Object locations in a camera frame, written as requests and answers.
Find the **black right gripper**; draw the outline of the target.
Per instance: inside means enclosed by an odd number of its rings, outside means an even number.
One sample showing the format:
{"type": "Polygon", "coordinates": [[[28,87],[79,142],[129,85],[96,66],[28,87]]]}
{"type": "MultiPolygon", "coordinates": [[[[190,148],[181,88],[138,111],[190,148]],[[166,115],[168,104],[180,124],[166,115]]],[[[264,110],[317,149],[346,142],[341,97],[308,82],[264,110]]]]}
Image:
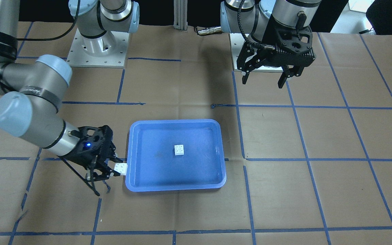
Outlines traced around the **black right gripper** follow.
{"type": "Polygon", "coordinates": [[[71,130],[68,135],[75,137],[75,147],[62,157],[70,160],[85,169],[90,169],[86,174],[87,182],[108,180],[110,177],[118,177],[121,174],[111,169],[105,161],[109,159],[114,163],[124,161],[115,153],[115,145],[112,142],[113,130],[108,126],[102,127],[79,127],[71,130]],[[95,169],[104,170],[101,174],[95,169]]]}

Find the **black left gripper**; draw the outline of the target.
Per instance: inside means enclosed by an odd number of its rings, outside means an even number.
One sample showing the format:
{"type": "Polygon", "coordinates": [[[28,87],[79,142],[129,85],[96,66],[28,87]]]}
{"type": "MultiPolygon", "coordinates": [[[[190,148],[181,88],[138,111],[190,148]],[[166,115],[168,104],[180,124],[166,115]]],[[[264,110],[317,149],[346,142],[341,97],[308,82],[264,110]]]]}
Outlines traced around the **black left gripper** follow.
{"type": "Polygon", "coordinates": [[[287,27],[271,17],[262,41],[250,40],[239,26],[245,41],[236,63],[242,71],[243,85],[246,85],[250,73],[261,66],[282,68],[279,89],[283,88],[287,79],[301,76],[303,69],[316,60],[312,31],[310,26],[305,26],[306,20],[306,17],[299,17],[293,21],[292,27],[287,27]]]}

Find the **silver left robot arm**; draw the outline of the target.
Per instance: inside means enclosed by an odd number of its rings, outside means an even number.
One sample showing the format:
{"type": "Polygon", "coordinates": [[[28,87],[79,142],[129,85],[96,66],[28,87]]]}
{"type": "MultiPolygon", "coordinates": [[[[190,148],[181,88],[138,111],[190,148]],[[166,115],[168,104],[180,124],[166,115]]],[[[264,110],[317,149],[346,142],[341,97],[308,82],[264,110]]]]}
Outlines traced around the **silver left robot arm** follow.
{"type": "Polygon", "coordinates": [[[225,0],[220,6],[221,28],[244,39],[235,61],[246,84],[249,74],[262,66],[281,68],[278,87],[300,76],[316,55],[311,20],[320,0],[225,0]]]}

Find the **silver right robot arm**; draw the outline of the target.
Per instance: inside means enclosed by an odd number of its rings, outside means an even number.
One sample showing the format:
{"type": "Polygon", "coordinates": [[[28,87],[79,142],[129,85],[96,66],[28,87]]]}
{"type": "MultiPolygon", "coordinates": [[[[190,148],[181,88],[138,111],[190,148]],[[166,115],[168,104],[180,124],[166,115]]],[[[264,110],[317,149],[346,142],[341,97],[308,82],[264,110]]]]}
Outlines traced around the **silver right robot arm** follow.
{"type": "Polygon", "coordinates": [[[85,182],[120,176],[106,163],[122,162],[110,127],[75,127],[58,115],[72,77],[68,62],[49,54],[16,62],[19,12],[20,1],[0,0],[0,129],[82,166],[85,182]]]}

